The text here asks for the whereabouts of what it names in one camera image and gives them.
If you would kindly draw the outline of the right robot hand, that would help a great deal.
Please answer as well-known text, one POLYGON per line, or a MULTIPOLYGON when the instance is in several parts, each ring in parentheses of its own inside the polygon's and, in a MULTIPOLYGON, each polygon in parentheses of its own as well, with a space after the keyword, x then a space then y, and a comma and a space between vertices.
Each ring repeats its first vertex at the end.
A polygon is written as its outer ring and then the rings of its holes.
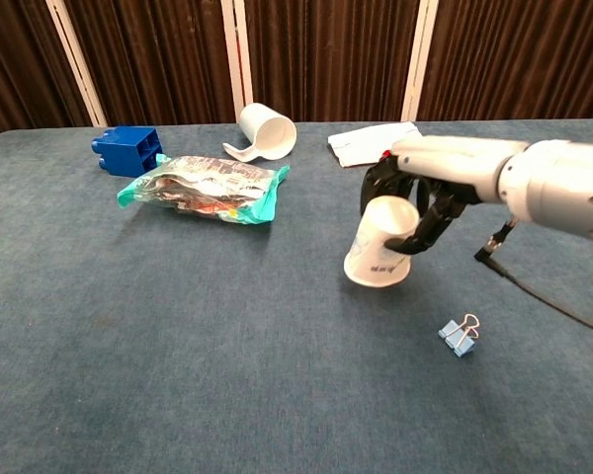
POLYGON ((401 139, 368 169, 361 211, 380 196, 408 198, 416 192, 420 220, 408 237, 384 242, 390 251, 413 256, 430 249, 468 205, 501 202, 500 174, 526 150, 519 140, 421 135, 401 139))

